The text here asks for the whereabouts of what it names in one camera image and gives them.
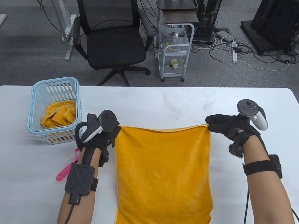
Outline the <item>person's left hand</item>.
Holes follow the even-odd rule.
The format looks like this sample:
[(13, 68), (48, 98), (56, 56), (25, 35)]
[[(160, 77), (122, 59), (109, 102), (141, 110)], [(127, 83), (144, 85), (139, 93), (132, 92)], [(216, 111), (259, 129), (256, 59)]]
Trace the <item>person's left hand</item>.
[(100, 134), (96, 134), (86, 143), (81, 142), (79, 139), (79, 131), (83, 126), (87, 126), (87, 122), (81, 122), (75, 128), (75, 140), (77, 147), (80, 151), (85, 148), (81, 164), (90, 165), (94, 151), (96, 148), (98, 148), (101, 151), (98, 166), (102, 167), (104, 163), (109, 161), (109, 152), (107, 147), (109, 145), (112, 145), (113, 148), (115, 147), (115, 139), (121, 130), (120, 123), (117, 121), (116, 127), (111, 132), (102, 131)]

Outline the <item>person's right hand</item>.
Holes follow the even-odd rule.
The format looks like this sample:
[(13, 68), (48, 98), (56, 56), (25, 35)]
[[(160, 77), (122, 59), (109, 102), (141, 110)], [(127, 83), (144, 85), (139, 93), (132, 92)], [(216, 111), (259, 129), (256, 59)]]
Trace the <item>person's right hand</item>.
[(260, 133), (250, 125), (249, 119), (241, 114), (238, 115), (210, 115), (205, 118), (208, 130), (223, 134), (234, 143), (229, 146), (230, 154), (243, 158), (243, 146), (250, 136), (256, 135), (266, 149)]

